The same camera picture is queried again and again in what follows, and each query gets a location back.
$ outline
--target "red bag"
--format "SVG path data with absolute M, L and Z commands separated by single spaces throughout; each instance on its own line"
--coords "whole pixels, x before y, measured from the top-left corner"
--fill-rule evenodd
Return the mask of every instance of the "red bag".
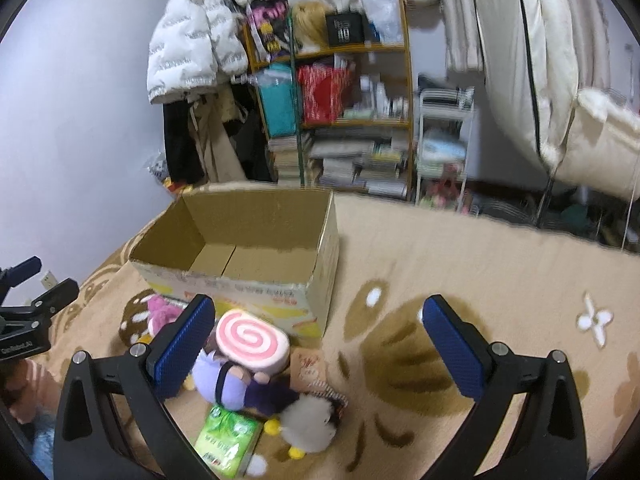
M 346 68 L 306 65 L 298 70 L 302 85 L 305 123 L 333 123 L 342 115 L 342 96 L 351 81 Z

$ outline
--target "carpet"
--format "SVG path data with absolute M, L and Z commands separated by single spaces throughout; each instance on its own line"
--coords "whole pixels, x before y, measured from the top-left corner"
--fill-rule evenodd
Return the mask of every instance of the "carpet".
M 350 405 L 324 453 L 293 461 L 279 437 L 263 435 L 256 453 L 268 461 L 265 478 L 418 479 L 427 471 L 471 407 L 417 320 L 422 302 L 435 293 L 489 341 L 516 353 L 562 349 L 580 390 L 591 463 L 607 458 L 640 408 L 638 257 L 568 235 L 370 198 L 339 194 L 336 207 L 340 257 L 322 350 L 328 381 Z M 150 294 L 127 263 L 135 241 L 96 270 L 78 302 L 56 316 L 53 348 L 41 359 L 59 380 L 78 349 L 94 358 L 126 350 L 123 319 L 144 309 Z M 372 288 L 380 296 L 367 306 Z M 602 347 L 594 327 L 577 327 L 585 295 L 596 312 L 614 315 Z M 512 403 L 481 470 L 497 463 L 523 400 Z M 206 402 L 182 392 L 166 405 L 193 442 Z M 136 454 L 152 465 L 122 399 L 118 409 Z

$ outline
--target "tag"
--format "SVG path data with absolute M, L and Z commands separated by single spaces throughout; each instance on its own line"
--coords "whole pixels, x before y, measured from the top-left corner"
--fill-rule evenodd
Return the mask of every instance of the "tag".
M 292 390 L 299 393 L 313 393 L 321 390 L 312 383 L 326 381 L 326 364 L 319 350 L 307 348 L 291 349 L 291 382 Z

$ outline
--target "wall outlet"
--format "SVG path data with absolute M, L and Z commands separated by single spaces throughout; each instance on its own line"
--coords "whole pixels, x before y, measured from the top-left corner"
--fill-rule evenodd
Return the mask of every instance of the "wall outlet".
M 47 273 L 44 275 L 44 278 L 42 278 L 40 282 L 46 290 L 51 290 L 58 284 L 58 280 L 50 270 L 47 271 Z

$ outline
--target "metal screw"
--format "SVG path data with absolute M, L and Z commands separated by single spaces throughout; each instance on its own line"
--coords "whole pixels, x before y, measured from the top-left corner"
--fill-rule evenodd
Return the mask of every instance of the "metal screw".
M 142 343 L 136 343 L 129 349 L 129 353 L 133 355 L 133 357 L 140 357 L 144 355 L 146 352 L 146 345 Z
M 560 350 L 554 350 L 551 352 L 551 357 L 556 363 L 564 363 L 566 361 L 566 355 L 564 355 L 564 352 Z
M 71 358 L 71 360 L 75 362 L 77 365 L 79 365 L 85 359 L 86 359 L 86 352 L 84 350 L 76 352 L 74 356 Z
M 491 345 L 491 351 L 499 356 L 505 356 L 509 353 L 509 347 L 504 343 L 494 343 Z

